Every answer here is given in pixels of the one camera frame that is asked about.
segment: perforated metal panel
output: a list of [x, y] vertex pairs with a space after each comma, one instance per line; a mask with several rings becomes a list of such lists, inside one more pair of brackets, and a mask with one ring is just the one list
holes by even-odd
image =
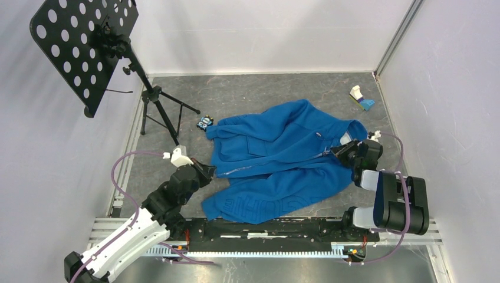
[[94, 117], [118, 58], [97, 44], [98, 27], [108, 24], [129, 36], [139, 13], [132, 0], [46, 0], [33, 16], [33, 39]]

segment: hoodie pocket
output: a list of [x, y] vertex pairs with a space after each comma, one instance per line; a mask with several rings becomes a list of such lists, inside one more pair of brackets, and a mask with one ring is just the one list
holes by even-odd
[[267, 156], [266, 142], [254, 137], [246, 137], [248, 143], [248, 153], [253, 156], [264, 157]]

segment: white wall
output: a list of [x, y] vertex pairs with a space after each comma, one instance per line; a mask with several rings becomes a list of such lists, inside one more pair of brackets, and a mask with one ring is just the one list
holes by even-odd
[[[110, 169], [139, 95], [107, 93], [94, 119], [31, 38], [42, 0], [0, 9], [0, 281], [65, 282], [63, 259], [84, 251], [106, 212]], [[111, 88], [138, 90], [115, 73]]]
[[373, 71], [411, 0], [137, 0], [148, 73]]
[[427, 180], [456, 282], [498, 282], [498, 1], [425, 1], [381, 75], [411, 175]]

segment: tripod stand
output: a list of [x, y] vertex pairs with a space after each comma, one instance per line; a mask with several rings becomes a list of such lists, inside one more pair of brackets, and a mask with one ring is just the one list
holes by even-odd
[[[168, 129], [170, 132], [170, 135], [175, 143], [175, 145], [179, 145], [179, 142], [177, 138], [179, 137], [179, 131], [180, 131], [180, 119], [182, 118], [182, 109], [186, 107], [187, 109], [194, 111], [196, 114], [200, 114], [200, 110], [193, 108], [192, 106], [176, 99], [175, 97], [170, 96], [169, 94], [165, 93], [162, 91], [162, 88], [159, 86], [153, 87], [151, 83], [149, 83], [149, 80], [146, 77], [146, 73], [144, 72], [144, 69], [140, 65], [134, 51], [132, 50], [132, 47], [129, 44], [129, 47], [127, 49], [127, 52], [124, 54], [124, 57], [127, 57], [130, 59], [131, 64], [129, 67], [124, 67], [123, 71], [125, 74], [130, 75], [131, 71], [135, 71], [141, 81], [143, 82], [144, 86], [146, 87], [146, 91], [142, 92], [141, 97], [142, 101], [144, 102], [144, 109], [143, 109], [143, 115], [142, 115], [142, 126], [141, 126], [141, 134], [145, 135], [146, 134], [146, 119], [151, 119], [152, 121], [156, 122], [157, 124], [161, 125], [162, 127]], [[165, 109], [163, 108], [159, 97], [160, 95], [174, 101], [175, 103], [180, 104], [180, 109], [179, 109], [179, 122], [177, 124], [177, 130], [174, 129], [172, 122], [169, 119], [169, 116], [165, 112]], [[165, 124], [162, 124], [160, 121], [155, 120], [151, 116], [147, 115], [147, 106], [148, 104], [152, 102], [156, 108], [158, 109], [158, 112], [160, 113], [160, 116], [162, 117], [163, 121]]]
[[[179, 137], [179, 130], [180, 130], [180, 119], [182, 118], [182, 109], [184, 107], [188, 108], [189, 110], [194, 111], [196, 114], [200, 114], [200, 110], [193, 108], [192, 106], [176, 99], [175, 97], [172, 97], [168, 95], [167, 93], [162, 91], [162, 88], [159, 86], [153, 87], [149, 80], [146, 77], [146, 72], [144, 71], [143, 67], [141, 66], [139, 59], [137, 58], [135, 52], [132, 49], [132, 46], [130, 44], [130, 38], [126, 35], [114, 35], [113, 34], [113, 29], [106, 29], [106, 27], [103, 30], [105, 32], [105, 39], [107, 41], [106, 44], [104, 44], [104, 48], [107, 49], [108, 53], [110, 55], [116, 55], [119, 58], [128, 58], [130, 60], [130, 65], [129, 67], [123, 67], [123, 71], [125, 74], [130, 75], [131, 72], [136, 72], [141, 81], [143, 82], [144, 86], [146, 87], [146, 90], [142, 92], [141, 97], [142, 101], [144, 102], [144, 110], [143, 110], [143, 117], [142, 117], [142, 126], [141, 126], [141, 134], [144, 135], [146, 134], [146, 119], [151, 119], [157, 124], [163, 126], [164, 128], [168, 129], [170, 132], [170, 136], [172, 137], [175, 145], [179, 145], [179, 141], [177, 138]], [[172, 122], [170, 121], [169, 116], [165, 112], [165, 109], [163, 108], [159, 97], [160, 95], [174, 101], [175, 103], [180, 104], [180, 110], [179, 110], [179, 123], [177, 124], [177, 130], [173, 127]], [[160, 113], [160, 116], [162, 117], [162, 120], [165, 124], [162, 124], [161, 122], [153, 119], [152, 117], [147, 115], [147, 106], [148, 104], [152, 102], [156, 108], [158, 109], [158, 112]]]

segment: gray mat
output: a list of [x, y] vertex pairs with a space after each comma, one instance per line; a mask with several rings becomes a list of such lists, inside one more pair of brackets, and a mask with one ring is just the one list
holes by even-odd
[[[205, 133], [196, 128], [199, 118], [204, 115], [218, 120], [240, 114], [261, 113], [266, 109], [286, 101], [306, 98], [316, 108], [326, 113], [348, 120], [360, 120], [368, 131], [392, 132], [387, 111], [376, 82], [370, 73], [319, 73], [319, 74], [263, 74], [263, 75], [221, 75], [190, 77], [159, 77], [153, 84], [163, 91], [201, 110], [197, 115], [187, 109], [183, 111], [179, 142], [187, 146], [189, 156], [202, 163], [210, 163], [212, 142]], [[359, 85], [366, 99], [376, 103], [370, 111], [363, 111], [349, 96], [352, 87]], [[162, 97], [160, 101], [172, 123], [177, 125], [179, 105]], [[161, 120], [154, 104], [149, 104], [148, 113]], [[379, 168], [394, 168], [399, 158], [396, 141], [383, 137], [384, 155]], [[168, 131], [148, 120], [146, 135], [139, 138], [137, 150], [171, 152], [175, 147]], [[169, 179], [175, 171], [173, 165], [160, 158], [136, 156], [130, 172], [127, 192], [138, 202]], [[205, 217], [201, 202], [208, 196], [228, 187], [226, 179], [215, 179], [210, 185], [193, 195], [181, 213], [184, 217]], [[374, 193], [350, 185], [341, 193], [320, 203], [308, 206], [291, 216], [341, 216], [350, 206], [373, 206]], [[129, 217], [134, 212], [126, 201], [121, 212]]]

